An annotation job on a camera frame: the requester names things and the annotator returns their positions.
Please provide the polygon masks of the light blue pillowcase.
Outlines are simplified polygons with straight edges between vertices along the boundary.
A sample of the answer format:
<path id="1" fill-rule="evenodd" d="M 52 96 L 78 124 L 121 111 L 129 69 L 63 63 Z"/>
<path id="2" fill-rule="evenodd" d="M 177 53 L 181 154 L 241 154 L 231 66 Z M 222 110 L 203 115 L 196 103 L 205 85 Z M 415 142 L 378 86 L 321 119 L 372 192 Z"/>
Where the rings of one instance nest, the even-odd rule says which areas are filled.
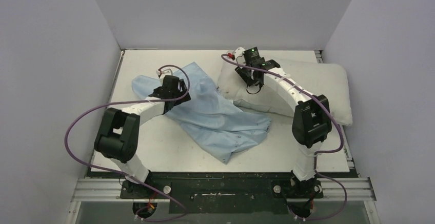
<path id="1" fill-rule="evenodd" d="M 271 119 L 249 113 L 221 96 L 214 81 L 195 62 L 174 72 L 190 80 L 191 99 L 175 106 L 166 117 L 180 127 L 207 153 L 227 164 L 233 153 L 259 145 L 266 137 Z"/>

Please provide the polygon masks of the white pillow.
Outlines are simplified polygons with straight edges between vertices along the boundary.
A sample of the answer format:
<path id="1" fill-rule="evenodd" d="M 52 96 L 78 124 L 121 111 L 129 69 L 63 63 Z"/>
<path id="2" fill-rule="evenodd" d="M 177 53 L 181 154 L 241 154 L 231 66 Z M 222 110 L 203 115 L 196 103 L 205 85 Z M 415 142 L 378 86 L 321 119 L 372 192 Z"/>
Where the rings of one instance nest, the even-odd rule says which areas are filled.
<path id="1" fill-rule="evenodd" d="M 276 61 L 297 84 L 315 95 L 325 95 L 328 98 L 331 115 L 338 124 L 353 124 L 348 79 L 343 67 L 337 64 L 315 64 L 291 59 L 278 58 Z M 223 63 L 217 89 L 236 106 L 293 116 L 292 109 L 276 92 L 266 86 L 261 89 L 247 88 L 246 83 L 236 73 L 235 66 L 227 62 Z"/>

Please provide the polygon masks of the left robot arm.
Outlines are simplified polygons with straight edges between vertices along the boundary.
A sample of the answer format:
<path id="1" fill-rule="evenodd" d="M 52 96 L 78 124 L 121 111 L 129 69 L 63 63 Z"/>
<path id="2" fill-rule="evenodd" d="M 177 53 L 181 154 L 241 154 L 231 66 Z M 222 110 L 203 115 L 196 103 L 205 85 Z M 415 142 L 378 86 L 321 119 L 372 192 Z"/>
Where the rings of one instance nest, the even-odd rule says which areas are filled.
<path id="1" fill-rule="evenodd" d="M 183 79 L 166 75 L 161 86 L 155 88 L 142 103 L 122 109 L 108 108 L 96 135 L 94 149 L 114 162 L 132 183 L 140 198 L 153 193 L 153 183 L 147 180 L 150 170 L 136 154 L 140 126 L 173 107 L 191 100 Z"/>

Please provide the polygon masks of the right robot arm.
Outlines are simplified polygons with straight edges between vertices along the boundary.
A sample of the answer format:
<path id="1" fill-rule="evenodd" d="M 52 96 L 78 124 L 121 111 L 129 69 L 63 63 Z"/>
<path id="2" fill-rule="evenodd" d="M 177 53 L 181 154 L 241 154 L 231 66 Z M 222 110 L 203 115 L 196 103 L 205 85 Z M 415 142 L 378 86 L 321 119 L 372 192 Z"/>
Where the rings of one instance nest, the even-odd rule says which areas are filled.
<path id="1" fill-rule="evenodd" d="M 236 73 L 249 86 L 266 86 L 280 96 L 293 111 L 292 134 L 299 144 L 293 174 L 297 179 L 290 183 L 296 197 L 310 192 L 310 180 L 315 177 L 315 153 L 320 150 L 332 130 L 329 101 L 324 95 L 315 96 L 302 88 L 274 60 L 265 60 L 256 47 L 237 48 L 231 59 L 237 63 Z"/>

